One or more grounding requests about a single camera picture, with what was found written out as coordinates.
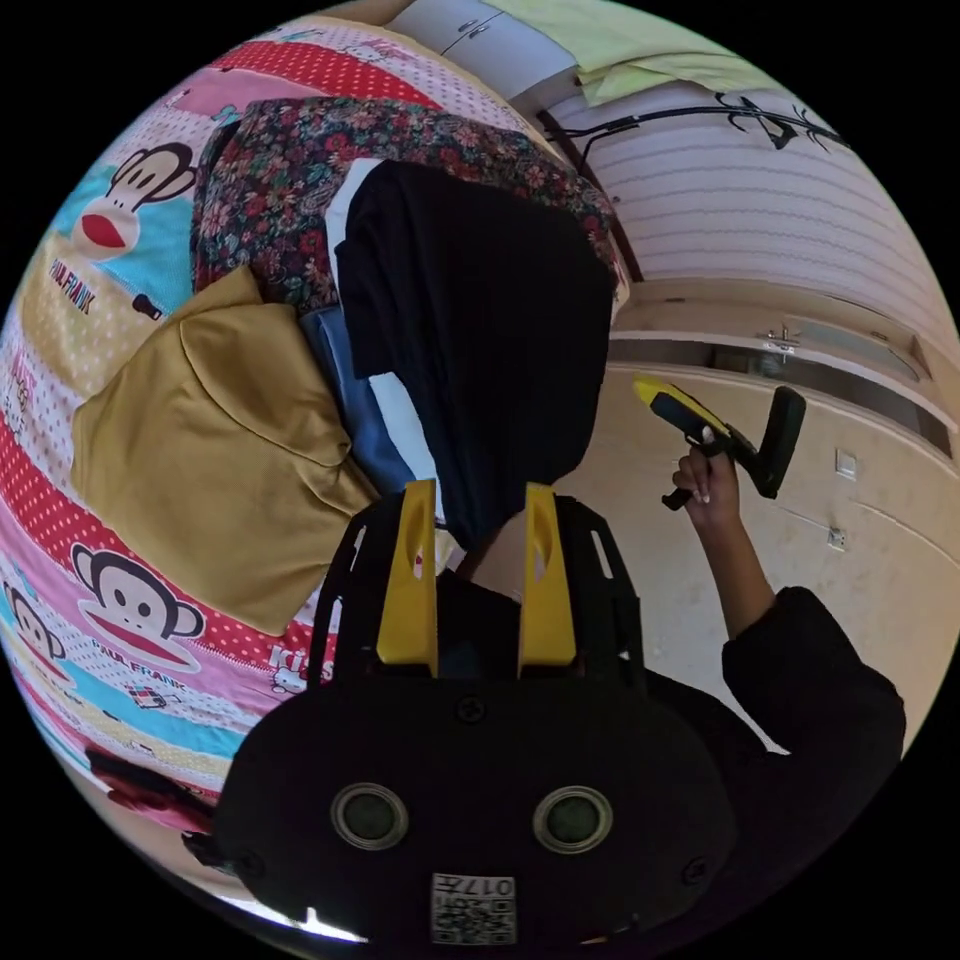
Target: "bedspread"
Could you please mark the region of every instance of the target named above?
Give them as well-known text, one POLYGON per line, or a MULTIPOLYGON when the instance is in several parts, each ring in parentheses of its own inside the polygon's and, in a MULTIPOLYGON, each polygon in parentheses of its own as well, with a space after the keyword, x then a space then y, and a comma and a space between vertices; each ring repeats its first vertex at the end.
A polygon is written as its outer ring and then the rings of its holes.
MULTIPOLYGON (((405 39, 303 18, 198 70, 118 137, 56 215, 7 313, 0 637, 46 742, 101 788, 91 747, 215 802, 246 733, 305 684, 317 594, 273 637, 177 590, 71 488, 70 427, 192 293, 195 165, 213 132, 252 101, 318 95, 402 100, 528 129, 405 39)), ((335 616, 315 652, 328 678, 336 633, 335 616)))

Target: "screw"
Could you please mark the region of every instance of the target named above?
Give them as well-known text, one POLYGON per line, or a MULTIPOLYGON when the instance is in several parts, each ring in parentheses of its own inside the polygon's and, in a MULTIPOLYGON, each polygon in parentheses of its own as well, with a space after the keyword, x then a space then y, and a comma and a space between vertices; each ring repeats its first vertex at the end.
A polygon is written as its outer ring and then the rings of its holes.
POLYGON ((680 879, 685 887, 695 887, 707 875, 707 861, 694 857, 681 871, 680 879))
POLYGON ((464 723, 479 723, 487 714, 487 708, 479 697, 464 697, 457 704, 457 719, 464 723))

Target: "light switch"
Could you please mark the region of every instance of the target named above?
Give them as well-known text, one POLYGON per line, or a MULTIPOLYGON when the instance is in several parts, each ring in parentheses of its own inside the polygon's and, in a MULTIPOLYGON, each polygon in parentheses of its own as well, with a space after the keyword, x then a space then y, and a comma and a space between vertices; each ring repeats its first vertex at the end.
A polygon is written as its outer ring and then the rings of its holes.
POLYGON ((837 473, 848 480, 857 479, 857 458, 853 454, 837 451, 837 473))

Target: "white cloth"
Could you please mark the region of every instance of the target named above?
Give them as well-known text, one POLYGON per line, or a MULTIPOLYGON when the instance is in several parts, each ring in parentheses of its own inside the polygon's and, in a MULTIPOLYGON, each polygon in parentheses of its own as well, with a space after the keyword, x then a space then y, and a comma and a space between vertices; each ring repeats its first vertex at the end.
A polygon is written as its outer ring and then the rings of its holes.
MULTIPOLYGON (((337 246, 347 236, 347 216, 350 213, 350 202, 354 194, 360 189, 360 184, 367 178, 370 171, 381 164, 382 160, 364 158, 354 160, 350 164, 347 176, 340 189, 334 194, 327 208, 325 222, 327 226, 327 252, 330 257, 330 272, 333 282, 340 289, 340 275, 337 272, 337 246)), ((437 481, 437 519, 443 523, 443 497, 440 490, 440 481, 437 478, 437 465, 433 454, 427 446, 427 438, 423 435, 423 426, 417 411, 407 393, 407 388, 400 382, 395 373, 382 373, 370 377, 370 388, 380 407, 387 435, 397 448, 397 453, 410 468, 410 472, 417 480, 437 481)))

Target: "hand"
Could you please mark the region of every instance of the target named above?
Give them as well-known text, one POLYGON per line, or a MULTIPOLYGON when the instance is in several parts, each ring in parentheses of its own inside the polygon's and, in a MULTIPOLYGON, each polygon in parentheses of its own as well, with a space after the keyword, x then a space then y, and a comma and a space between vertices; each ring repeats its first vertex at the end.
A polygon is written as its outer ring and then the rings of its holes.
MULTIPOLYGON (((706 428, 704 442, 712 441, 713 433, 706 428)), ((730 457, 720 453, 707 459, 698 447, 691 447, 679 466, 673 482, 693 494, 686 510, 698 533, 726 532, 740 524, 740 484, 730 457)))

